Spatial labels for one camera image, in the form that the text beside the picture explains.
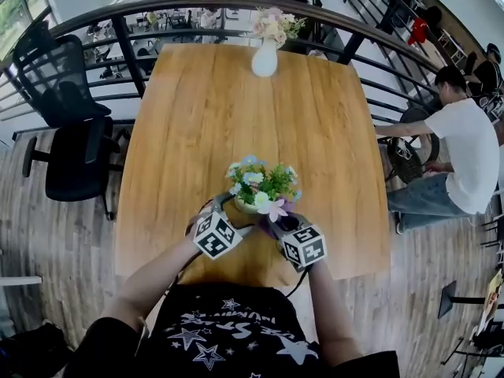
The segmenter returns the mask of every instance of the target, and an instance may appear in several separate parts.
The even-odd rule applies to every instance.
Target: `black and white cube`
[[[193,243],[209,258],[217,259],[241,240],[241,235],[215,211],[198,222]]]
[[[296,265],[308,266],[327,256],[325,237],[315,224],[282,238],[285,257]]]

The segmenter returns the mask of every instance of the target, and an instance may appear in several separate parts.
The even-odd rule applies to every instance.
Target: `wooden table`
[[[120,188],[118,274],[132,274],[183,237],[200,207],[229,189],[228,166],[248,154],[294,166],[303,190],[296,211],[323,229],[335,279],[389,267],[384,175],[356,72],[278,52],[276,74],[262,79],[250,70],[255,51],[164,46]],[[201,256],[183,281],[282,286],[297,279],[273,240],[256,231],[216,261]]]

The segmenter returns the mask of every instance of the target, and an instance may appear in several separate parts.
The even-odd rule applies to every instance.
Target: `wood grain surface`
[[[187,222],[226,191],[228,166],[254,154],[293,165],[297,212],[322,227],[335,279],[388,268],[380,153],[355,71],[279,52],[277,73],[250,70],[255,49],[165,45],[129,146],[117,218],[117,272],[128,276],[183,236]],[[216,261],[200,257],[185,282],[280,286],[298,278],[265,234]]]
[[[13,150],[0,150],[0,268],[3,276],[43,278],[38,285],[5,287],[16,330],[37,328],[48,318],[75,347],[123,281],[114,266],[117,225],[105,219],[100,198],[72,203],[49,200],[44,189],[46,164],[35,161],[29,178],[20,175],[33,135],[39,137],[37,149],[49,151],[53,131],[19,135]],[[114,154],[114,163],[123,164],[126,143],[121,142],[122,152]],[[442,155],[440,160],[449,158]],[[400,181],[394,178],[388,185],[397,189]],[[107,195],[113,210],[119,192],[120,173],[112,172]],[[479,246],[495,237],[495,232],[483,232],[479,224],[490,215],[489,210],[485,216],[450,220],[404,235],[392,232],[389,270],[335,282],[365,354],[396,350],[403,378],[454,375],[464,358],[456,355],[446,366],[440,361],[453,350],[457,337],[469,335],[481,307],[455,305],[438,320],[441,288],[457,280],[457,294],[485,295],[495,274],[497,249]],[[313,340],[309,287],[301,286],[289,299],[306,337]],[[477,361],[470,358],[468,370]]]

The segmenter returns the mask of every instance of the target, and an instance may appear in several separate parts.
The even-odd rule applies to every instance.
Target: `blue jeans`
[[[387,193],[388,210],[401,213],[399,231],[423,227],[451,218],[470,217],[448,196],[447,174],[419,178],[408,186]]]

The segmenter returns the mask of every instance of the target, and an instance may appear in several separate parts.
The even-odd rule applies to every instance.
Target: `black t-shirt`
[[[474,75],[481,81],[481,84],[469,83],[469,89],[475,96],[491,94],[502,85],[501,69],[489,60],[481,63],[474,70]]]
[[[295,309],[278,290],[234,284],[174,287],[149,338],[125,323],[97,320],[64,378],[88,376],[399,377],[394,351],[329,368],[308,343]]]

